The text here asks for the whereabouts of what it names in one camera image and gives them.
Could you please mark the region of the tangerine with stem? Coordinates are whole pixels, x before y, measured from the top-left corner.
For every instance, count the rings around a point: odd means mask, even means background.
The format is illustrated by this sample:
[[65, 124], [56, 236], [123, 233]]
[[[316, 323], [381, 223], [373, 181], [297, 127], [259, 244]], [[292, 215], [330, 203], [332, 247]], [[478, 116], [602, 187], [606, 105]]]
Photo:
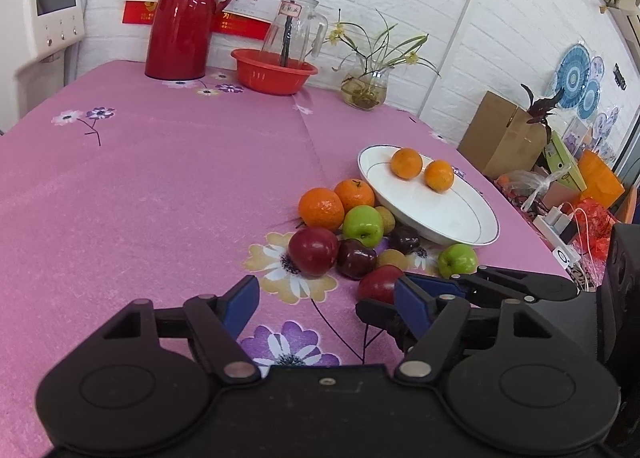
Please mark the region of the tangerine with stem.
[[340, 198], [343, 208], [349, 212], [359, 206], [375, 206], [375, 194], [370, 185], [358, 178], [348, 178], [339, 182], [334, 192]]

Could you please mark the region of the red thermos jug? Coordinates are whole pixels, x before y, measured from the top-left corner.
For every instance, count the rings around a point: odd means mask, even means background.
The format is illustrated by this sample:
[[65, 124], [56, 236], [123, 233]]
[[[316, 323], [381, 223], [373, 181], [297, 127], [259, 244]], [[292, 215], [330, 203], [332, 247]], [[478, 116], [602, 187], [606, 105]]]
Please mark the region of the red thermos jug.
[[165, 81], [203, 77], [214, 18], [231, 1], [158, 0], [145, 74]]

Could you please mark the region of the orange bag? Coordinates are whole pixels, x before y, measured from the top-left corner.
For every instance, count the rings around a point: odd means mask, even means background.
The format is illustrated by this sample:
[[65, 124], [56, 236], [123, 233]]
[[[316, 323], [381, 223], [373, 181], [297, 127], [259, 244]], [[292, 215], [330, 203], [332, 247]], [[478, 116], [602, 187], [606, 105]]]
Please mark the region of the orange bag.
[[595, 152], [586, 150], [578, 162], [578, 169], [586, 183], [580, 201], [590, 198], [607, 209], [623, 195], [624, 186]]

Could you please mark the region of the red plastic bag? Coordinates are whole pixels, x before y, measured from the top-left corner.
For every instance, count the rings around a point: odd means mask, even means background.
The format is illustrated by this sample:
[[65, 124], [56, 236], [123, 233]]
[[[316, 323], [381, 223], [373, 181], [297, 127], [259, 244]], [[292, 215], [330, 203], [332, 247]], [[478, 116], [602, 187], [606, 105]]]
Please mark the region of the red plastic bag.
[[596, 200], [586, 198], [570, 207], [576, 236], [572, 247], [578, 253], [578, 266], [585, 275], [585, 287], [599, 287], [604, 277], [612, 228], [616, 218]]

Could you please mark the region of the brown kiwi front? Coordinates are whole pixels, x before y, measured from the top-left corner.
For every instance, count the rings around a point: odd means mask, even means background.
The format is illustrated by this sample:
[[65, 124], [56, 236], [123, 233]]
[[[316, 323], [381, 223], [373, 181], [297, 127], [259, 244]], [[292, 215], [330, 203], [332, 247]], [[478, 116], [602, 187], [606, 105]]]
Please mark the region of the brown kiwi front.
[[400, 251], [395, 249], [386, 249], [376, 257], [376, 266], [393, 266], [404, 272], [405, 270], [408, 270], [409, 263], [407, 257]]

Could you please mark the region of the large orange front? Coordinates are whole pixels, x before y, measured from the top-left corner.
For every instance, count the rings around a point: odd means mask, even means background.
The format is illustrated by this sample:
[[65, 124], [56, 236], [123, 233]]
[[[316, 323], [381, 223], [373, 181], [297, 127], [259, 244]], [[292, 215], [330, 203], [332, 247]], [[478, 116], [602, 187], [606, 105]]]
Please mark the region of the large orange front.
[[416, 178], [423, 169], [421, 155], [412, 148], [400, 148], [390, 158], [390, 170], [395, 176], [409, 181]]

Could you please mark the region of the dark red apple back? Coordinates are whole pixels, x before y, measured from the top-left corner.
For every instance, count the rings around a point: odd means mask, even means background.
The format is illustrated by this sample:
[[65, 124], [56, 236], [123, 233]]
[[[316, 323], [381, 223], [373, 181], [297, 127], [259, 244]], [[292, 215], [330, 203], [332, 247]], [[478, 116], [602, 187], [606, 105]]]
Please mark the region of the dark red apple back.
[[397, 225], [387, 238], [388, 248], [402, 254], [409, 254], [420, 247], [421, 238], [418, 232], [409, 226]]

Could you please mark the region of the white power strip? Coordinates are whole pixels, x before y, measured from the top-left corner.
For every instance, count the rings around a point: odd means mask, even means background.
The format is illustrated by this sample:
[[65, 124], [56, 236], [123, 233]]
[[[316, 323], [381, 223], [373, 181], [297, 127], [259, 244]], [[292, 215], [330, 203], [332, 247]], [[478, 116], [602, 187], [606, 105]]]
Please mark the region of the white power strip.
[[580, 261], [580, 252], [573, 246], [578, 231], [574, 215], [553, 207], [547, 213], [537, 215], [533, 226], [562, 267], [567, 268]]

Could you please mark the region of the large orange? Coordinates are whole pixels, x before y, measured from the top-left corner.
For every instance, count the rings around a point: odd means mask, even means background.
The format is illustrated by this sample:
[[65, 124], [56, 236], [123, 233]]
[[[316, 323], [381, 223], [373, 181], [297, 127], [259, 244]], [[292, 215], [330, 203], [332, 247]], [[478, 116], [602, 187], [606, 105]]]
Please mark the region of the large orange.
[[445, 160], [433, 160], [423, 173], [425, 185], [434, 192], [446, 192], [454, 184], [456, 174], [451, 164]]
[[395, 176], [409, 181], [416, 178], [423, 169], [421, 155], [412, 148], [400, 148], [390, 158], [390, 170]]

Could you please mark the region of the red apple front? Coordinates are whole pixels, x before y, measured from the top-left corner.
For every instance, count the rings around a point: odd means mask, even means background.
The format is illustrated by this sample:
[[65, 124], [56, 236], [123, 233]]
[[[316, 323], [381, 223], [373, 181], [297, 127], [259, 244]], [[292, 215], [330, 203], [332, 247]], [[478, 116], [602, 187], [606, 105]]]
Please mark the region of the red apple front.
[[364, 276], [357, 287], [358, 300], [375, 300], [394, 303], [395, 282], [404, 276], [404, 271], [393, 265], [384, 265]]

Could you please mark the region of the dark purple leaf plant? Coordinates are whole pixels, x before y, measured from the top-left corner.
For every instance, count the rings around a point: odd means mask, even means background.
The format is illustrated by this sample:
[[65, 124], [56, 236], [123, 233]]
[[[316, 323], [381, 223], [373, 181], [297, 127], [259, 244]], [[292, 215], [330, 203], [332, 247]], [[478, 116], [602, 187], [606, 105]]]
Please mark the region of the dark purple leaf plant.
[[564, 96], [564, 88], [560, 88], [553, 97], [534, 99], [533, 91], [524, 83], [521, 84], [521, 88], [527, 93], [529, 98], [529, 107], [526, 110], [526, 114], [529, 115], [527, 120], [528, 124], [542, 124], [546, 129], [547, 140], [551, 140], [552, 129], [549, 126], [548, 118], [552, 115], [558, 103]]

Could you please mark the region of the brown kiwi back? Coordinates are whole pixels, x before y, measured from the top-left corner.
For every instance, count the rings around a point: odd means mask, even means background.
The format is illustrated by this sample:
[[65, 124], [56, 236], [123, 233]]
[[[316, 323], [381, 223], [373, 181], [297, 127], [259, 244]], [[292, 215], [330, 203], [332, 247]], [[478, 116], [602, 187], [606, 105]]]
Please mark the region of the brown kiwi back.
[[378, 206], [375, 208], [378, 211], [378, 214], [382, 218], [383, 221], [383, 232], [384, 235], [389, 235], [396, 226], [396, 218], [393, 216], [393, 213], [390, 212], [386, 207]]

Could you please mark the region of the brown kiwi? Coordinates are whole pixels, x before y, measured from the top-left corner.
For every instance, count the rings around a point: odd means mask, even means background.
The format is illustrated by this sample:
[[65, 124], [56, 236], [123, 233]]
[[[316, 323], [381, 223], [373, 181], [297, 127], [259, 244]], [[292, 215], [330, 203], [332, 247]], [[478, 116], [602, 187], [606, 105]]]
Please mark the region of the brown kiwi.
[[375, 208], [378, 211], [378, 214], [382, 218], [383, 221], [383, 232], [384, 235], [389, 235], [396, 226], [396, 218], [393, 216], [393, 213], [390, 212], [386, 207], [378, 206]]
[[395, 249], [386, 249], [376, 257], [376, 266], [393, 266], [404, 272], [405, 270], [408, 270], [409, 263], [407, 257], [400, 251]]

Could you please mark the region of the dark red apple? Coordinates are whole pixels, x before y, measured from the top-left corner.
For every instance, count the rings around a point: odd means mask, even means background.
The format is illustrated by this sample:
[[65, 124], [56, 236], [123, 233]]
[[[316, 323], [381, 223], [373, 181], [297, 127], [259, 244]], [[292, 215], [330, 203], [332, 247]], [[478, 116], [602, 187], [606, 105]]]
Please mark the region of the dark red apple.
[[338, 246], [335, 268], [338, 274], [360, 280], [376, 269], [376, 252], [358, 239], [343, 239]]
[[402, 254], [409, 254], [420, 247], [421, 238], [418, 232], [409, 226], [397, 225], [387, 238], [388, 248]]

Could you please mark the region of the green apple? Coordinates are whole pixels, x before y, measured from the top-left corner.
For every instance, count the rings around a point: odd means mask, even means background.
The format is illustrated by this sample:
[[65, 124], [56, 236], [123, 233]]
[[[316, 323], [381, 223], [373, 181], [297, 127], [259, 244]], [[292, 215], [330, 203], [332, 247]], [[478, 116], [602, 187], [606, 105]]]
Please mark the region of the green apple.
[[356, 239], [373, 249], [384, 235], [382, 216], [371, 206], [354, 207], [345, 215], [342, 234], [344, 239]]
[[467, 244], [453, 244], [439, 253], [437, 267], [446, 279], [454, 274], [473, 274], [478, 267], [477, 254]]

